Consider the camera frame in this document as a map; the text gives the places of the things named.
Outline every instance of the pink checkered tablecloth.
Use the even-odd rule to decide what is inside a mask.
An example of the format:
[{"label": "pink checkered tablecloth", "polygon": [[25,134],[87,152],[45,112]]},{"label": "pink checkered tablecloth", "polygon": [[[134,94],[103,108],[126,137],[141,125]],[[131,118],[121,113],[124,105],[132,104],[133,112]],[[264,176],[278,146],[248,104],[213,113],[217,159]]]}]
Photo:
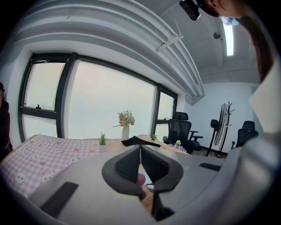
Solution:
[{"label": "pink checkered tablecloth", "polygon": [[40,184],[72,163],[100,153],[98,139],[34,135],[2,161],[0,171],[10,188],[28,198]]}]

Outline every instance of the fan guard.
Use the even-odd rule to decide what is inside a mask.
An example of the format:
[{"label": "fan guard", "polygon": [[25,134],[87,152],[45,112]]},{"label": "fan guard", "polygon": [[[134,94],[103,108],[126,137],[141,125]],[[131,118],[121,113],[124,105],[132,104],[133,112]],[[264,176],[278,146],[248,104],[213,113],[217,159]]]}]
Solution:
[{"label": "fan guard", "polygon": [[220,121],[219,121],[219,129],[216,132],[216,137],[215,137],[215,141],[214,144],[218,145],[220,142],[220,138],[221,138],[221,134],[223,132],[223,127],[225,125],[225,117],[227,115],[227,105],[223,104],[221,106],[221,110],[220,110]]}]

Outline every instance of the small potted plant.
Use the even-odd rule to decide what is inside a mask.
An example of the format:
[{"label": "small potted plant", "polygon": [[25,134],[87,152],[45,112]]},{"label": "small potted plant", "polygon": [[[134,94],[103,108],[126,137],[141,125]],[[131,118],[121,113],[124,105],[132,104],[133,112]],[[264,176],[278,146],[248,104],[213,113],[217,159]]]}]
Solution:
[{"label": "small potted plant", "polygon": [[157,140],[157,135],[150,135],[150,138],[152,142],[155,142],[155,140]]},{"label": "small potted plant", "polygon": [[105,152],[106,148],[106,138],[105,138],[105,134],[101,133],[101,137],[100,137],[100,150],[101,152]]}]

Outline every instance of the window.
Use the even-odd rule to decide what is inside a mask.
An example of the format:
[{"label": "window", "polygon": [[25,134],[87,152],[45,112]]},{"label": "window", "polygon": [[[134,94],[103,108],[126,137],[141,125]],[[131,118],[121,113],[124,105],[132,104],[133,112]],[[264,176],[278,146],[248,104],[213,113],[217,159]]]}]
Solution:
[{"label": "window", "polygon": [[32,65],[25,92],[25,106],[54,111],[58,82],[65,63],[36,63]]},{"label": "window", "polygon": [[81,61],[71,91],[66,138],[121,138],[118,112],[131,110],[130,137],[150,134],[155,86],[109,67]]},{"label": "window", "polygon": [[151,134],[157,135],[158,140],[162,141],[163,136],[169,136],[168,122],[176,112],[177,95],[159,84],[155,99]]},{"label": "window", "polygon": [[168,120],[173,117],[174,98],[161,92],[159,103],[159,120]]},{"label": "window", "polygon": [[22,115],[25,139],[35,134],[43,134],[51,137],[57,136],[56,120]]},{"label": "window", "polygon": [[169,127],[168,124],[157,124],[156,125],[156,130],[155,130],[155,135],[157,135],[157,139],[159,141],[162,141],[164,136],[169,136]]},{"label": "window", "polygon": [[22,79],[18,123],[22,142],[35,134],[63,137],[67,76],[77,53],[33,54]]},{"label": "window", "polygon": [[33,54],[22,79],[18,122],[22,142],[35,134],[58,138],[121,138],[118,112],[130,110],[130,137],[168,136],[177,95],[104,60],[72,54]]}]

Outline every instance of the ceiling bracket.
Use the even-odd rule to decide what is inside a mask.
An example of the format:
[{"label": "ceiling bracket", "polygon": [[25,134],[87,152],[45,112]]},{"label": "ceiling bracket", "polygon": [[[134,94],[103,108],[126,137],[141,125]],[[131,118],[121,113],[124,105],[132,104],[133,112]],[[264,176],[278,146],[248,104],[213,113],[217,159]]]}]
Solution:
[{"label": "ceiling bracket", "polygon": [[177,41],[179,41],[180,39],[182,39],[184,36],[183,34],[175,34],[174,37],[168,39],[167,41],[164,41],[160,46],[158,46],[156,48],[156,52],[159,53],[160,51],[162,51],[163,49],[167,48],[168,46],[170,46],[173,43],[176,43]]}]

